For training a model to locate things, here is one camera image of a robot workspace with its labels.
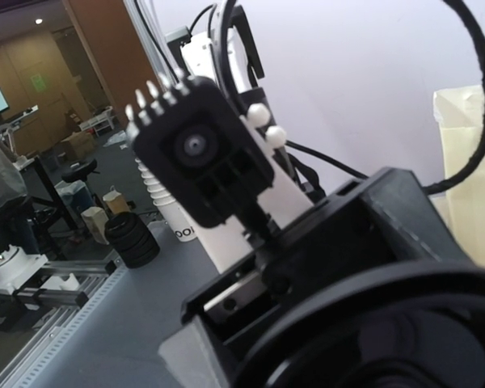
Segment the brown pillar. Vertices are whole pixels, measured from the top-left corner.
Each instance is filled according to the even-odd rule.
[[[147,94],[146,81],[157,83],[157,78],[124,2],[63,2],[121,124],[126,125],[124,109],[136,103],[135,90]]]

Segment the beige paper bag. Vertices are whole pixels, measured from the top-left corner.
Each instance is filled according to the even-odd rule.
[[[114,187],[111,188],[111,191],[108,194],[103,196],[103,201],[106,202],[106,205],[108,205],[108,208],[112,211],[113,214],[131,211],[124,196],[119,193]]]
[[[445,176],[474,153],[483,129],[485,95],[480,86],[438,91],[435,118],[441,129]],[[449,228],[469,256],[485,266],[485,159],[465,182],[447,192]]]
[[[81,217],[94,240],[97,243],[108,245],[109,242],[106,237],[104,237],[104,229],[106,222],[108,222],[106,212],[101,208],[91,207],[82,212]]]

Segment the cardboard box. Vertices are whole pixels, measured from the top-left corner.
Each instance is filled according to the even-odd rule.
[[[72,133],[61,141],[61,145],[71,162],[84,159],[97,148],[94,137],[86,132]]]

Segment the gray table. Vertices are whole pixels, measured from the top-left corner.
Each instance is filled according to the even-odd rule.
[[[180,328],[184,298],[217,271],[197,240],[182,243],[168,228],[158,228],[160,255],[122,276],[33,386],[179,386],[158,346]]]

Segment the stack of paper cups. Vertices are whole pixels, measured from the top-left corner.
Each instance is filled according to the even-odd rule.
[[[153,199],[153,204],[163,215],[169,227],[175,232],[182,243],[196,238],[196,232],[183,215],[179,202],[170,194],[159,180],[137,159],[138,170],[141,172],[147,191]]]

